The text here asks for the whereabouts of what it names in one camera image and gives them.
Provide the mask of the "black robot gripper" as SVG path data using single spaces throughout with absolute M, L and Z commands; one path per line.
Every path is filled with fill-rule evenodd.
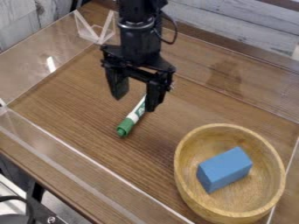
M 106 72 L 109 92 L 120 100 L 128 90 L 128 79 L 133 78 L 145 84 L 144 108 L 153 112 L 164 102 L 164 96 L 170 89 L 174 67 L 160 55 L 161 43 L 172 45 L 162 39 L 162 20 L 150 18 L 140 23 L 124 19 L 117 22 L 120 45 L 102 45 L 101 66 Z

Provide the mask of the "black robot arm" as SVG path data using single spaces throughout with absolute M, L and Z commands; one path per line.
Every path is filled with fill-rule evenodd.
M 120 45 L 102 45 L 101 66 L 105 68 L 106 83 L 112 96 L 120 100 L 129 90 L 129 78 L 145 84 L 144 109 L 153 112 L 170 90 L 174 66 L 161 57 L 162 18 L 177 25 L 164 13 L 166 0 L 117 0 L 117 27 Z

